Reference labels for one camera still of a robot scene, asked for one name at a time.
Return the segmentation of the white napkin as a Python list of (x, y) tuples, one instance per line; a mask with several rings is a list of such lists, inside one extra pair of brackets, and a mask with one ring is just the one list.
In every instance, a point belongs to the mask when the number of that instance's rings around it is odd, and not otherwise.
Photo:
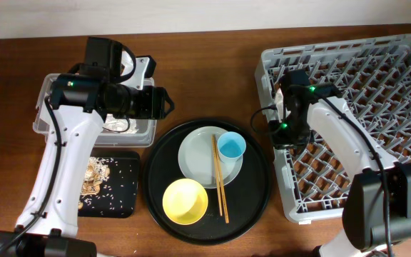
[(112, 114), (108, 114), (103, 125), (105, 133), (136, 133), (138, 131), (136, 120), (116, 119)]

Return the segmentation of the pink cup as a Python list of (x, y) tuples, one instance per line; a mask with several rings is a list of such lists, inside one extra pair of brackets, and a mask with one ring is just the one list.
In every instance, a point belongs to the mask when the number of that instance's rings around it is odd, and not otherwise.
[(285, 119), (286, 112), (284, 96), (281, 89), (278, 89), (275, 93), (274, 104), (278, 112), (278, 120), (283, 121)]

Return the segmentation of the yellow bowl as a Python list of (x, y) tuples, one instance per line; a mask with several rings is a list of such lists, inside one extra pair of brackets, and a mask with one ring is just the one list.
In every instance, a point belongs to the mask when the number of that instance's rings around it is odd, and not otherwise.
[(162, 207), (170, 221), (188, 226), (198, 222), (206, 213), (208, 194), (199, 182), (178, 179), (164, 191)]

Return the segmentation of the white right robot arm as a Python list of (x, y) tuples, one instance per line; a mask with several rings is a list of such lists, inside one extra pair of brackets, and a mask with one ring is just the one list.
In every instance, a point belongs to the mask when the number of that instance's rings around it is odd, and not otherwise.
[(317, 132), (351, 180), (342, 211), (343, 229), (314, 256), (378, 254), (378, 246), (411, 238), (411, 163), (386, 152), (352, 114), (332, 83), (312, 85), (302, 69), (280, 80), (281, 120), (269, 122), (274, 148), (305, 146)]

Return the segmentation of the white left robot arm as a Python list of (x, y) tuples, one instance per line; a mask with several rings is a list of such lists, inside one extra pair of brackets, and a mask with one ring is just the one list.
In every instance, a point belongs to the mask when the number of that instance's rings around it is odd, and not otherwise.
[(0, 256), (97, 256), (76, 238), (88, 159), (107, 115), (164, 119), (175, 108), (163, 87), (145, 86), (155, 60), (112, 39), (90, 37), (83, 62), (59, 74), (44, 106), (49, 136), (34, 187), (13, 231), (0, 231)]

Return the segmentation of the food scraps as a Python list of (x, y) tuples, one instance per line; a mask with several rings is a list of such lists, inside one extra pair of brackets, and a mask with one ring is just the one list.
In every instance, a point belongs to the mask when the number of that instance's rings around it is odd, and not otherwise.
[(85, 177), (81, 186), (81, 195), (78, 202), (78, 209), (91, 204), (92, 197), (98, 197), (103, 187), (102, 183), (109, 179), (109, 160), (105, 158), (90, 157), (85, 172)]

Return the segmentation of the blue cup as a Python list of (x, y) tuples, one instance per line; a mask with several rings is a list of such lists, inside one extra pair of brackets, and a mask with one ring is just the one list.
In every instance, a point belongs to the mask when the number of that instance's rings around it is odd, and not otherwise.
[(236, 162), (245, 153), (246, 146), (243, 136), (232, 131), (220, 135), (217, 142), (218, 153), (224, 163)]

